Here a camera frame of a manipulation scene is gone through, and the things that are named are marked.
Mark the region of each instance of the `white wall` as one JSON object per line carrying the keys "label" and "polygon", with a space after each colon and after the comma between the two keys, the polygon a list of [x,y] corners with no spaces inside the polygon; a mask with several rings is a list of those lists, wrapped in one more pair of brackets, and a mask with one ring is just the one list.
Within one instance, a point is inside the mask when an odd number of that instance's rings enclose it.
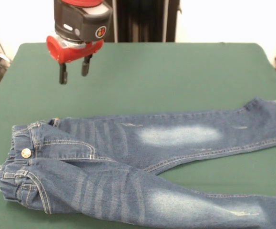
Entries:
{"label": "white wall", "polygon": [[177,42],[255,42],[276,56],[276,1],[181,0]]}
{"label": "white wall", "polygon": [[[256,42],[273,62],[276,1],[182,0],[181,6],[177,42]],[[0,0],[0,42],[10,58],[21,43],[45,42],[53,28],[52,0]]]}

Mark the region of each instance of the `logo sticker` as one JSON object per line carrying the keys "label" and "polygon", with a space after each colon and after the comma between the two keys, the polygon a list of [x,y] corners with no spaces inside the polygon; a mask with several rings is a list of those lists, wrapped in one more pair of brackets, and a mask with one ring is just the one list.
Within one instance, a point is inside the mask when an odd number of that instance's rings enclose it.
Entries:
{"label": "logo sticker", "polygon": [[97,38],[102,38],[102,37],[105,35],[106,30],[107,30],[106,26],[101,26],[100,28],[98,28],[98,29],[96,30],[95,36],[96,36]]}

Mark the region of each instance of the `jeans pocket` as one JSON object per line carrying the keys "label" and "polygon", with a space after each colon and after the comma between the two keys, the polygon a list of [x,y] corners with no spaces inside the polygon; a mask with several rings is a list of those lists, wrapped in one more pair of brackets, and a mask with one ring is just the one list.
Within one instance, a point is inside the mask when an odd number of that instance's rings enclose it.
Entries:
{"label": "jeans pocket", "polygon": [[44,210],[44,200],[36,185],[25,184],[20,188],[20,203],[26,208]]}

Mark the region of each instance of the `seam stitching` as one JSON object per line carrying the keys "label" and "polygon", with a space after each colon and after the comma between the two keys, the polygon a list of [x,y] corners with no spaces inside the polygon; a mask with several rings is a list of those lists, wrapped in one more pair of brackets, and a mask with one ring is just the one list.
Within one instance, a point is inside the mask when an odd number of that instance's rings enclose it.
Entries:
{"label": "seam stitching", "polygon": [[154,171],[154,170],[158,169],[159,167],[162,167],[162,166],[168,165],[172,162],[183,160],[183,159],[196,158],[196,157],[209,156],[209,155],[218,155],[218,154],[223,154],[223,153],[232,153],[232,152],[235,152],[237,150],[252,149],[254,147],[269,145],[269,144],[272,144],[272,143],[275,143],[275,142],[276,142],[276,138],[270,139],[270,140],[267,140],[267,141],[257,142],[257,143],[251,144],[251,145],[241,146],[241,147],[233,147],[233,148],[226,148],[226,149],[221,149],[221,150],[214,150],[214,151],[210,151],[208,153],[203,153],[203,154],[195,154],[195,155],[189,155],[189,156],[179,156],[179,157],[172,158],[172,159],[169,159],[169,160],[165,160],[165,161],[160,162],[158,164],[149,166],[149,167],[145,168],[143,171],[146,171],[146,172]]}
{"label": "seam stitching", "polygon": [[83,145],[86,146],[87,148],[90,149],[90,156],[89,159],[91,160],[95,156],[95,148],[85,142],[80,142],[80,141],[73,141],[73,140],[52,140],[52,141],[44,141],[44,142],[35,142],[34,146],[39,147],[39,146],[49,146],[49,145],[57,145],[57,144],[73,144],[73,145]]}
{"label": "seam stitching", "polygon": [[31,186],[30,186],[30,188],[29,188],[29,192],[28,192],[27,199],[26,199],[26,204],[27,204],[27,206],[29,206],[28,200],[29,200],[30,192],[31,192]]}
{"label": "seam stitching", "polygon": [[[33,176],[38,180],[39,184],[42,186],[42,189],[43,189],[43,191],[44,191],[44,194],[46,195],[46,199],[47,199],[46,202],[47,202],[47,204],[48,204],[49,213],[52,214],[52,212],[51,212],[51,207],[50,207],[50,203],[49,203],[49,198],[48,198],[47,192],[46,192],[46,190],[45,190],[45,188],[44,188],[42,182],[41,182],[41,181],[38,179],[38,177],[35,176],[33,173],[31,173],[31,172],[29,172],[29,173],[30,173],[31,175],[33,175]],[[40,195],[41,195],[42,198],[43,198],[43,197],[44,197],[44,196],[43,196],[43,193],[42,193],[40,187],[38,186],[37,182],[35,182],[35,180],[34,180],[33,178],[31,178],[31,176],[29,176],[29,175],[27,175],[27,176],[28,176],[31,180],[34,181],[35,185],[39,188],[39,193],[40,193]],[[43,199],[42,203],[44,204],[43,207],[44,207],[44,209],[45,209],[45,211],[46,211],[46,206],[45,206],[45,200],[44,200],[44,199]]]}

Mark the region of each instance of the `metal button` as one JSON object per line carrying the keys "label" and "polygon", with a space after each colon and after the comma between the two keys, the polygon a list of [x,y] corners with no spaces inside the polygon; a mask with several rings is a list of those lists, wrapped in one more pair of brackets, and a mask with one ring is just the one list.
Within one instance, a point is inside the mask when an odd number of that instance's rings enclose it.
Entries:
{"label": "metal button", "polygon": [[29,158],[31,156],[32,152],[30,151],[30,149],[23,149],[22,152],[21,152],[21,156],[23,158]]}

